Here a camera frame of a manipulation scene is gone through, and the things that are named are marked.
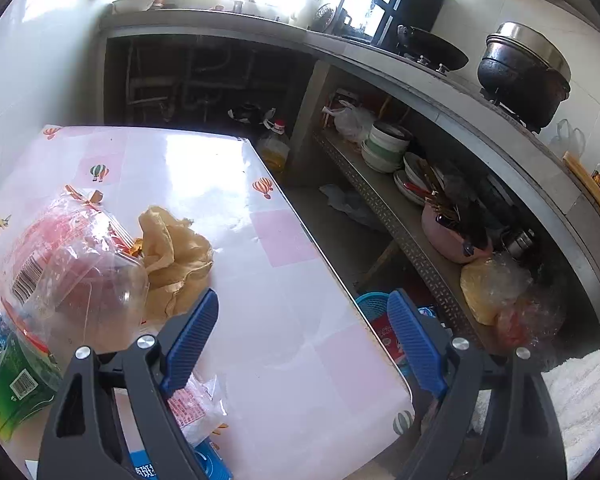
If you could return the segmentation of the pink patterned tablecloth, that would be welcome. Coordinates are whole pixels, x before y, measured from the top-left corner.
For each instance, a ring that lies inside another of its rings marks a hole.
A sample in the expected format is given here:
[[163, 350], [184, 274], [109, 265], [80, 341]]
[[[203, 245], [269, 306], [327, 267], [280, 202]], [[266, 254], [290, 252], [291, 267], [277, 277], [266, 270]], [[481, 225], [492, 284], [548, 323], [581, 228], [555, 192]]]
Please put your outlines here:
[[0, 258], [65, 185], [102, 192], [132, 235], [159, 206], [210, 242], [220, 308], [197, 372], [224, 390], [235, 478], [343, 479], [393, 444], [410, 389], [249, 142], [47, 128], [0, 186]]

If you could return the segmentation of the brown paper bag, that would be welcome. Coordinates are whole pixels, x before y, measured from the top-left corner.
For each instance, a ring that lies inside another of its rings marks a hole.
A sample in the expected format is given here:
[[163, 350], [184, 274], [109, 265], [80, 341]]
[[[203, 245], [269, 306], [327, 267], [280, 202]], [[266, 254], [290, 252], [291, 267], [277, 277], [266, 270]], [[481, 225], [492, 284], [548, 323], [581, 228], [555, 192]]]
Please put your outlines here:
[[138, 223], [149, 283], [144, 317], [149, 324], [162, 324], [188, 311], [208, 287], [212, 246], [192, 229], [192, 220], [175, 218], [159, 206], [150, 206]]

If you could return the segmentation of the blue toothpaste box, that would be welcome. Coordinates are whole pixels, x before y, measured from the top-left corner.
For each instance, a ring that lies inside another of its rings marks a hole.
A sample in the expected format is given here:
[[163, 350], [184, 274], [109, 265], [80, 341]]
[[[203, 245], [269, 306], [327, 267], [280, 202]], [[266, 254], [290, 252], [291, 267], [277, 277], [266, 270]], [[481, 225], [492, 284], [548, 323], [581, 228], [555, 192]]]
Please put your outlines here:
[[233, 479], [211, 439], [174, 452], [140, 450], [130, 454], [136, 474], [144, 479]]

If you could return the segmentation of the green plastic bottle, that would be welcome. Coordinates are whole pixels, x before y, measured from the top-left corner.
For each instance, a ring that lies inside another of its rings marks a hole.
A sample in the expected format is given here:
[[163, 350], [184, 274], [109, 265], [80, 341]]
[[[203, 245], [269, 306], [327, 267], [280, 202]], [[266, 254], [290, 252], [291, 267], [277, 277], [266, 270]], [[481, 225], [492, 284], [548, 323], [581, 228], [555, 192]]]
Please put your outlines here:
[[8, 442], [25, 420], [50, 405], [61, 382], [54, 362], [9, 335], [0, 350], [0, 440]]

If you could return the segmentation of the small plastic wrapper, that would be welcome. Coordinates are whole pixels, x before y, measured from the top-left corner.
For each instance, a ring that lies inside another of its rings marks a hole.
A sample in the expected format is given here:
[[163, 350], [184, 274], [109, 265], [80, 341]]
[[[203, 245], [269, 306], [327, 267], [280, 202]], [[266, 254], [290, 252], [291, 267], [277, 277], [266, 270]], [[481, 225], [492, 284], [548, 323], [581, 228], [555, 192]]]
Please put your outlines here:
[[186, 385], [172, 394], [168, 405], [191, 446], [219, 436], [227, 428], [224, 392], [216, 376], [203, 382], [196, 373], [191, 374]]

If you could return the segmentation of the black pot with steel lid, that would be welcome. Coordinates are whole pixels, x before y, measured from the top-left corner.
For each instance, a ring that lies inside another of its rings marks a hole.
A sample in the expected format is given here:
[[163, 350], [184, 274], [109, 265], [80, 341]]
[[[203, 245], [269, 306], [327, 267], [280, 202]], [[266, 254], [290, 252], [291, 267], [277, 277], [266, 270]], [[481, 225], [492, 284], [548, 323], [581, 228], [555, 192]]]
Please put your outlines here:
[[571, 92], [566, 58], [540, 32], [517, 22], [504, 22], [486, 36], [477, 76], [482, 95], [534, 133]]

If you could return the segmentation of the pink basin with utensils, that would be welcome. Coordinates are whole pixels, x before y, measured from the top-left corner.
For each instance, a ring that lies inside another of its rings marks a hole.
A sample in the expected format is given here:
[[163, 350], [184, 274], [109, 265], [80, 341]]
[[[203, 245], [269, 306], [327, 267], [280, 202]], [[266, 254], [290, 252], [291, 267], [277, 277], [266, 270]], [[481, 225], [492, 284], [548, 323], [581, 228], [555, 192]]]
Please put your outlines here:
[[493, 245], [486, 232], [484, 214], [476, 200], [457, 210], [426, 200], [422, 230], [431, 246], [454, 263], [466, 264], [492, 255]]

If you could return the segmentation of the stack of plates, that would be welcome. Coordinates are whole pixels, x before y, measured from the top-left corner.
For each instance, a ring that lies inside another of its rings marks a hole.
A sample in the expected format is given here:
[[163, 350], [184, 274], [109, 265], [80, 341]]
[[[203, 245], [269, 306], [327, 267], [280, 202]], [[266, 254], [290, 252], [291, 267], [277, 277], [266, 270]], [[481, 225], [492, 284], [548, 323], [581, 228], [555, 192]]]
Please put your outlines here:
[[418, 155], [405, 152], [402, 166], [393, 173], [393, 181], [399, 192], [419, 207], [425, 206], [426, 197], [432, 194], [432, 187], [419, 165], [421, 161], [422, 158]]

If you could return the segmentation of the yellow cooking oil bottle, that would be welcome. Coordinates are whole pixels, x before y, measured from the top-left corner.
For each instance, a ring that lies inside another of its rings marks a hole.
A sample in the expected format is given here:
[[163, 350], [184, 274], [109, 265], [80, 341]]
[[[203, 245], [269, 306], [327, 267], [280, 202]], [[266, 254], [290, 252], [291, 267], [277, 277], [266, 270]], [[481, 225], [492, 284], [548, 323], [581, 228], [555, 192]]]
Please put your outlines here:
[[286, 167], [290, 153], [289, 138], [283, 119], [265, 119], [266, 133], [260, 137], [257, 151], [268, 170], [280, 174]]

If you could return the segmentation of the concrete kitchen counter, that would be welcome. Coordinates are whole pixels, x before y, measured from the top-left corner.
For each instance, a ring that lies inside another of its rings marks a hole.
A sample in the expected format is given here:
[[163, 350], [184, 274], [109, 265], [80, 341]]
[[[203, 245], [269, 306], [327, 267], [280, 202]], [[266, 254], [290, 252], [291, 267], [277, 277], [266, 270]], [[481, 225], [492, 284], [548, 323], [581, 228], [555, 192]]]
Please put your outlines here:
[[312, 54], [389, 93], [480, 158], [538, 218], [568, 260], [600, 323], [600, 207], [536, 136], [449, 76], [372, 47], [254, 16], [158, 10], [107, 14], [102, 39], [224, 37]]

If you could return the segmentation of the wooden cutting board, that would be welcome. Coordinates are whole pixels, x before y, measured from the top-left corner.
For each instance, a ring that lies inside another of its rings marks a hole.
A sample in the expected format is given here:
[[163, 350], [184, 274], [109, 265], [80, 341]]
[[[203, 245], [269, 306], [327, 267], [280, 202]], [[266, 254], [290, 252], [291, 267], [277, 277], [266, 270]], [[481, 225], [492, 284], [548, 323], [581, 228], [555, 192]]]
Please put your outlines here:
[[586, 172], [582, 164], [569, 152], [562, 155], [562, 161], [569, 171], [580, 181], [580, 183], [588, 190], [588, 194], [600, 207], [600, 187], [594, 179]]

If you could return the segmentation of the stack of white bowls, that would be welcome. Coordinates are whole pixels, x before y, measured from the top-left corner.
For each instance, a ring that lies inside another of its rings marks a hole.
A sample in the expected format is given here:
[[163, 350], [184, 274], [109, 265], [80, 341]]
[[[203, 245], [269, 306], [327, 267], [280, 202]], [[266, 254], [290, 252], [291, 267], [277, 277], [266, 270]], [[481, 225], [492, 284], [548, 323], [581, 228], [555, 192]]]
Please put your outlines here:
[[375, 171], [392, 174], [401, 167], [412, 139], [405, 128], [376, 120], [361, 146], [364, 162]]

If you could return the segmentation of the blue plastic trash basket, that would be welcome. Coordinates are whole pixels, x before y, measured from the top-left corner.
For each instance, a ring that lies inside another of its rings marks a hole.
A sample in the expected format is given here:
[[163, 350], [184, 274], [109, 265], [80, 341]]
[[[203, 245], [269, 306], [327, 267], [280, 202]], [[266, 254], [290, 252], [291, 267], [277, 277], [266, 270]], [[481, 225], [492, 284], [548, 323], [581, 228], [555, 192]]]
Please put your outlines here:
[[389, 322], [387, 314], [387, 302], [389, 295], [386, 292], [366, 292], [356, 298], [356, 304], [362, 311], [366, 320], [388, 351], [402, 375], [407, 377], [410, 369], [406, 362], [398, 338]]

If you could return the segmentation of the white plastic bag on shelf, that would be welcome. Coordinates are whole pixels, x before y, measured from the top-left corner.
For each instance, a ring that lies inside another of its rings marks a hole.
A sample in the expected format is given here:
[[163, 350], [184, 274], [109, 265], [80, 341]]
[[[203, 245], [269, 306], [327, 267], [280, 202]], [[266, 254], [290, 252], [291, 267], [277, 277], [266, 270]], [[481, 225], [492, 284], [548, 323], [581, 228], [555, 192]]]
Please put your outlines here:
[[340, 100], [340, 107], [324, 106], [322, 112], [334, 120], [334, 125], [344, 140], [361, 145], [376, 122], [376, 116], [364, 107]]

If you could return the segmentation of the yellow bag on shelf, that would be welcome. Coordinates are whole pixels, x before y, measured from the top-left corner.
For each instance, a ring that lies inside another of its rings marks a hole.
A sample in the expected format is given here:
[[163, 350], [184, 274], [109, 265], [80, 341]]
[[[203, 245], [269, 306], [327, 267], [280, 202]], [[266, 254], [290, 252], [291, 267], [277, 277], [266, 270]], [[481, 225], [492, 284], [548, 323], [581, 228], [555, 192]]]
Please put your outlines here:
[[495, 323], [501, 310], [512, 306], [531, 285], [532, 275], [509, 254], [490, 255], [463, 266], [460, 288], [475, 320]]

